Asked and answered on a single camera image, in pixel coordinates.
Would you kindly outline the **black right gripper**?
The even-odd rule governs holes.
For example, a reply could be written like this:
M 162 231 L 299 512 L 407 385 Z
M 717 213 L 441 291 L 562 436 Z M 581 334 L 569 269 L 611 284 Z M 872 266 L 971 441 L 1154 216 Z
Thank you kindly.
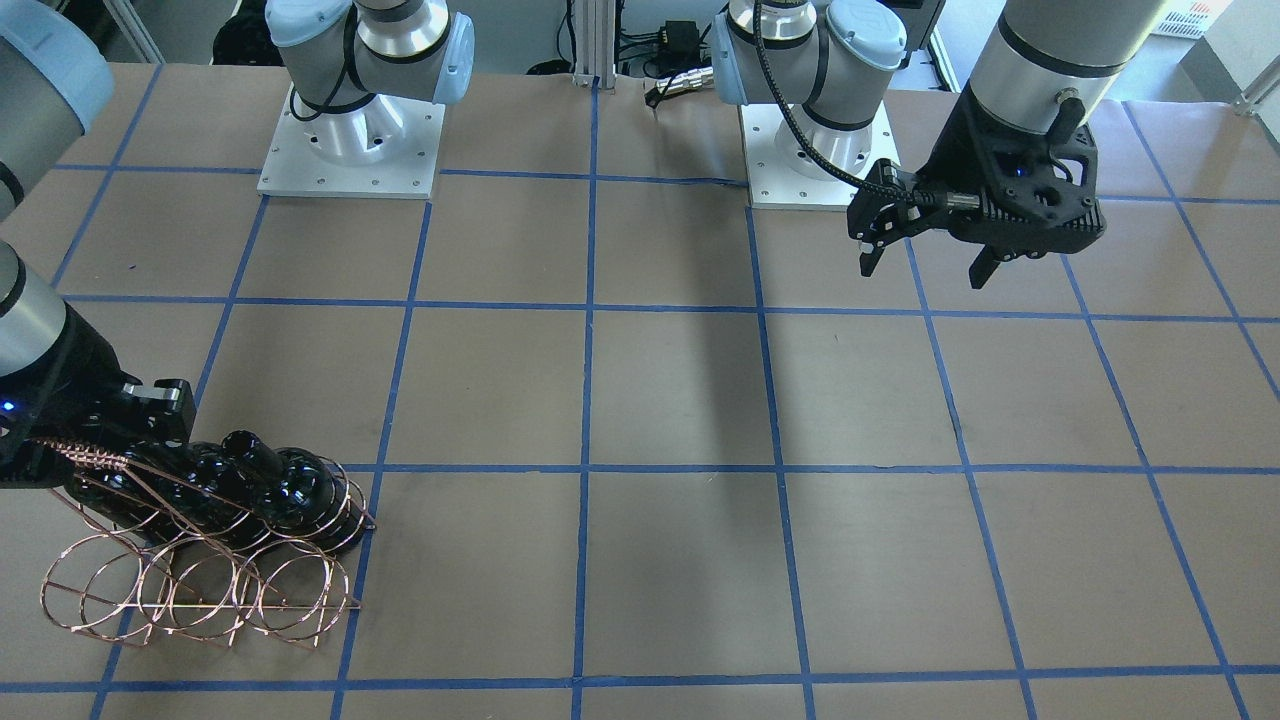
M 42 439 L 116 454 L 145 441 L 184 443 L 196 414 L 188 380 L 145 386 L 122 370 L 111 345 L 86 320 L 67 322 L 50 350 L 4 375 L 1 396 L 5 489 L 46 489 L 72 479 L 72 461 Z

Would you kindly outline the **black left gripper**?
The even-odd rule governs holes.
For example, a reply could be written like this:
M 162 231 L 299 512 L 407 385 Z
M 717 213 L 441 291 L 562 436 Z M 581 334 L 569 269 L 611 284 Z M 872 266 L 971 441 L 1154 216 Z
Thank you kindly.
M 890 243 L 927 229 L 983 246 L 968 268 L 973 290 L 1011 255 L 1079 252 L 1106 228 L 1097 160 L 1080 99 L 1051 97 L 1050 127 L 1036 132 L 992 115 L 964 88 L 925 164 L 906 172 L 876 161 L 850 202 L 860 275 L 874 275 Z

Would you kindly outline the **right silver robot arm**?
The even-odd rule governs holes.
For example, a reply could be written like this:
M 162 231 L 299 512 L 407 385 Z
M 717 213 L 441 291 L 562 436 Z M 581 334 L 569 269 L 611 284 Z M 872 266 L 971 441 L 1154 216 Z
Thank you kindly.
M 302 120 L 365 117 L 394 97 L 452 105 L 467 92 L 477 31 L 444 1 L 262 1 L 259 29 L 288 70 Z M 3 4 L 3 217 L 108 108 L 99 46 L 42 1 Z M 3 487 L 68 484 L 68 452 L 42 438 L 184 442 L 189 386 L 134 389 L 113 346 L 10 242 L 3 243 Z

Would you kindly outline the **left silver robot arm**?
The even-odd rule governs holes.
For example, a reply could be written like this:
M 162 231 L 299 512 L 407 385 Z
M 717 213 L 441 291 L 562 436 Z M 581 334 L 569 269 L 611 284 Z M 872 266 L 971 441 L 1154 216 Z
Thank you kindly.
M 730 1 L 710 23 L 721 100 L 781 115 L 782 145 L 809 174 L 852 190 L 847 234 L 860 273 L 884 250 L 946 231 L 979 252 L 979 290 L 1005 263 L 1089 247 L 1097 197 L 1093 110 L 1158 22 L 1158 1 L 1007 1 L 925 163 L 867 159 L 892 76 L 910 53 L 879 1 Z

